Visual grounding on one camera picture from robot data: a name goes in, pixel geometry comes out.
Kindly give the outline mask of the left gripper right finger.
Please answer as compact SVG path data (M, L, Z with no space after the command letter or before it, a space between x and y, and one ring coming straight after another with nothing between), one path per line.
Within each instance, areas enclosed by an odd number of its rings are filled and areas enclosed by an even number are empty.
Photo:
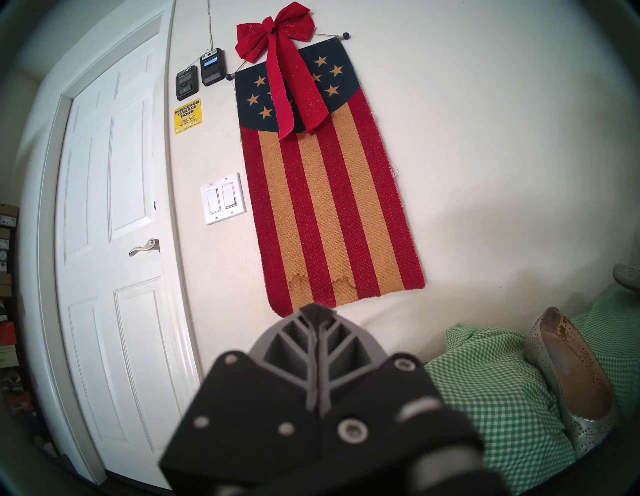
M473 495L480 439L419 360L318 306L318 414L331 495Z

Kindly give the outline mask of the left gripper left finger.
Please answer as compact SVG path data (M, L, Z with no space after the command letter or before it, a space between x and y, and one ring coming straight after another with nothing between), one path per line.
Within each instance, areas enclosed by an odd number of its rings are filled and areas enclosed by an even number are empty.
M160 461L175 495L320 495L320 305L221 353Z

